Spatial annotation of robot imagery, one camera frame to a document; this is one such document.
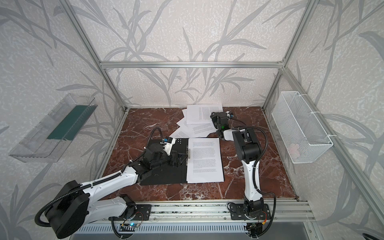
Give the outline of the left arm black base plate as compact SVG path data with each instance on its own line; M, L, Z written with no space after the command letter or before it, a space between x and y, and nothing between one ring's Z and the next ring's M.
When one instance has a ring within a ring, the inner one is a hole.
M150 218L152 205L135 205L128 206L127 209L120 216L123 220L127 221L148 221Z

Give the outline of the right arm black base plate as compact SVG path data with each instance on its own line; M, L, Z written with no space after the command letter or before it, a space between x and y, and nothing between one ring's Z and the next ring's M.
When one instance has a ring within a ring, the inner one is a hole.
M263 201L245 201L243 204L228 202L227 209L231 214L231 220L265 221L272 217L269 206Z

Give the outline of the blue and black file folder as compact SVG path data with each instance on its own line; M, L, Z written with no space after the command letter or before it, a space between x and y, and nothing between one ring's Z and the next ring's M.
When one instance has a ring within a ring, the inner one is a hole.
M161 143L162 140L151 140L151 144ZM188 138L176 139L171 151L186 153L188 151ZM169 184L188 184L187 183L187 160L181 167L170 165L162 166L153 170L152 175L145 180L141 180L142 185L169 185Z

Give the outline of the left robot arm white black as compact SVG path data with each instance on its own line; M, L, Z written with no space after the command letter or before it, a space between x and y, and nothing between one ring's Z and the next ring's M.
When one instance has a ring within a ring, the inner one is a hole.
M43 212L58 239L64 239L82 226L107 218L128 219L137 212L126 194L104 197L128 186L181 183L186 179L188 139L154 140L139 158L122 170L103 178L79 184L66 183Z

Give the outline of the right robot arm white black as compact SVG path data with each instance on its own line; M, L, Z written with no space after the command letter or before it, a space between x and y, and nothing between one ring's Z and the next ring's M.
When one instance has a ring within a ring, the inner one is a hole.
M259 162L268 147L266 132L254 126L229 126L229 120L234 116L227 112L212 112L210 118L216 128L219 138L232 141L238 158L243 164L245 175L245 203L262 202L263 195L258 188Z

